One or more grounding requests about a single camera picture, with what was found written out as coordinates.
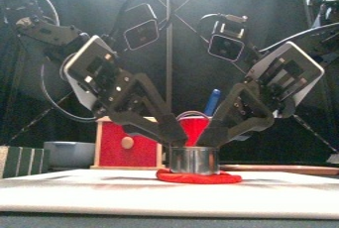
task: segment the red base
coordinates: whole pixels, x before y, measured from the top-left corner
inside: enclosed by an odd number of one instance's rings
[[[173,173],[168,169],[160,169],[156,172],[159,180],[175,183],[191,184],[227,184],[241,182],[239,175],[229,175],[227,172],[220,171],[220,174],[200,175],[193,173]]]

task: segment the red box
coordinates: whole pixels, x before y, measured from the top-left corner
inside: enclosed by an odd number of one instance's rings
[[[97,120],[92,169],[161,168],[161,145],[143,136],[128,136],[108,117]]]

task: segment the blue pen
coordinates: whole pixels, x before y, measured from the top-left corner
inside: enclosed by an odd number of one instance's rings
[[[212,94],[211,94],[209,99],[208,99],[205,111],[204,111],[204,114],[207,116],[212,116],[213,113],[215,113],[215,110],[216,110],[216,107],[217,107],[217,102],[219,102],[219,99],[220,99],[220,94],[221,94],[221,91],[219,89],[213,89]]]

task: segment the white tabletop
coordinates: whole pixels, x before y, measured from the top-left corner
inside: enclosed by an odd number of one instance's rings
[[[0,180],[0,211],[338,219],[339,180],[237,171],[236,184],[159,181],[155,171],[75,170]]]

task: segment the black backdrop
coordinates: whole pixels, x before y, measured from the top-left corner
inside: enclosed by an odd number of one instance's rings
[[[44,0],[39,0],[48,12]],[[109,31],[123,0],[51,0],[56,6],[61,25],[75,25],[91,35]],[[151,4],[157,18],[165,16],[164,2],[140,0]],[[209,94],[219,88],[225,97],[243,74],[227,61],[207,54],[195,33],[200,18],[211,13],[248,16],[251,41],[264,48],[292,34],[307,30],[304,0],[175,0],[176,17],[172,23],[172,111],[204,110]],[[23,91],[24,81],[39,77],[20,70],[29,60],[20,55],[16,39],[1,23],[1,144],[41,147],[44,141],[95,141],[95,124],[81,124],[65,119],[52,110],[27,132],[13,137],[23,127],[51,106],[29,91]],[[167,37],[149,46],[123,55],[124,67],[143,71],[152,79],[165,98]],[[324,139],[338,144],[338,71],[339,61],[325,68],[325,77],[307,95],[296,114],[308,122]],[[89,116],[73,97],[63,102],[72,112]],[[276,120],[273,126],[244,142],[223,146],[223,161],[257,162],[324,162],[331,151],[292,118]]]

